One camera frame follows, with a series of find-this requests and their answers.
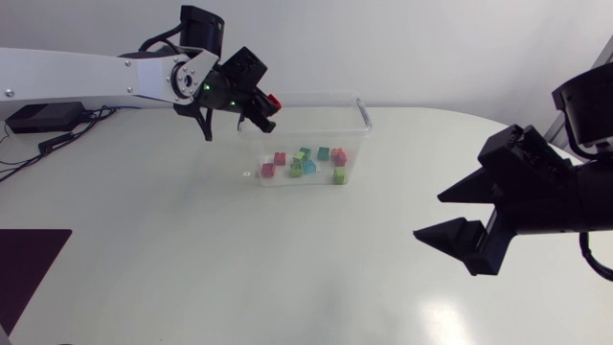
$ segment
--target clear plastic bin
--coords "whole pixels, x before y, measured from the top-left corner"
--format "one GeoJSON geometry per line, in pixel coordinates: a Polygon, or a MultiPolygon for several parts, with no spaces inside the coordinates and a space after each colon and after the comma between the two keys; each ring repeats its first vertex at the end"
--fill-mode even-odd
{"type": "Polygon", "coordinates": [[[335,92],[276,96],[283,108],[271,117],[277,123],[272,133],[262,133],[249,121],[238,127],[239,136],[254,156],[260,183],[263,186],[348,183],[362,140],[373,131],[371,118],[358,95],[335,92]],[[301,157],[301,150],[310,150],[310,157],[305,157],[307,153],[301,157]],[[276,153],[285,153],[284,164],[281,159],[275,162],[276,153]],[[302,173],[296,164],[301,165],[302,173]]]}

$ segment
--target blue cube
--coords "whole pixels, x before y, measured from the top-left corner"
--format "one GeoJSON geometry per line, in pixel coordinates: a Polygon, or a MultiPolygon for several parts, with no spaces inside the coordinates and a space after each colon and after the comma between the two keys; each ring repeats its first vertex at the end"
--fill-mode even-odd
{"type": "Polygon", "coordinates": [[[305,174],[315,173],[317,167],[315,166],[315,163],[313,163],[313,161],[307,160],[305,163],[303,163],[303,170],[305,171],[305,174]]]}

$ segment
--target pink cube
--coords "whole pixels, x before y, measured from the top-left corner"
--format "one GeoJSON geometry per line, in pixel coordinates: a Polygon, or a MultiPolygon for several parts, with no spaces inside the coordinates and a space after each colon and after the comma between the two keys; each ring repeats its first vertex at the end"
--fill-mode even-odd
{"type": "Polygon", "coordinates": [[[345,167],[345,163],[347,163],[347,155],[345,152],[340,150],[336,156],[336,160],[334,160],[334,163],[337,167],[345,167]]]}
{"type": "Polygon", "coordinates": [[[261,176],[272,177],[275,175],[275,165],[272,163],[266,163],[261,165],[261,176]]]}
{"type": "Polygon", "coordinates": [[[285,152],[275,153],[275,165],[280,165],[280,166],[285,165],[285,152]]]}

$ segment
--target white table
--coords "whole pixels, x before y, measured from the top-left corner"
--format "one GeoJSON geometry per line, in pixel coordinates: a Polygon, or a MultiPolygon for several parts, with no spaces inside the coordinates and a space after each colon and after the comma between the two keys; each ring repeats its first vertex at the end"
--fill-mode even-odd
{"type": "MultiPolygon", "coordinates": [[[[612,286],[577,235],[515,238],[497,277],[413,237],[488,220],[491,206],[436,195],[503,125],[369,111],[346,186],[260,187],[236,116],[217,113],[205,143],[171,110],[122,111],[0,184],[2,227],[74,230],[13,344],[610,344],[612,286]]],[[[12,140],[0,158],[41,141],[12,140]]],[[[613,263],[612,237],[592,238],[613,263]]]]}

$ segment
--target cube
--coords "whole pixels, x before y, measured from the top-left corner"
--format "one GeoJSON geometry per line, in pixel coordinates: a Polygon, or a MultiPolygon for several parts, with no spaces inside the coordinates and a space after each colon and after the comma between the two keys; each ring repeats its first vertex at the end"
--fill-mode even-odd
{"type": "Polygon", "coordinates": [[[275,175],[275,165],[272,163],[266,163],[261,165],[261,176],[272,177],[275,175]]]}
{"type": "Polygon", "coordinates": [[[347,154],[340,150],[336,156],[336,159],[334,160],[334,164],[337,167],[345,167],[345,163],[347,163],[347,154]]]}
{"type": "Polygon", "coordinates": [[[345,183],[345,167],[334,168],[334,184],[345,183]]]}
{"type": "Polygon", "coordinates": [[[307,148],[300,148],[300,152],[304,152],[305,153],[305,157],[303,158],[303,160],[308,160],[310,159],[310,149],[307,148]]]}
{"type": "Polygon", "coordinates": [[[275,153],[275,165],[279,165],[279,166],[285,165],[285,152],[275,153]]]}
{"type": "Polygon", "coordinates": [[[289,166],[289,175],[291,177],[300,177],[303,175],[303,165],[301,163],[292,163],[289,166]]]}
{"type": "Polygon", "coordinates": [[[305,163],[303,163],[303,171],[305,172],[305,174],[315,173],[316,170],[317,167],[315,166],[315,163],[313,163],[313,161],[307,160],[305,163]]]}
{"type": "Polygon", "coordinates": [[[317,159],[323,161],[329,160],[329,148],[319,148],[317,151],[317,159]]]}
{"type": "Polygon", "coordinates": [[[298,151],[298,153],[294,154],[294,162],[302,162],[305,160],[305,153],[302,151],[298,151]]]}

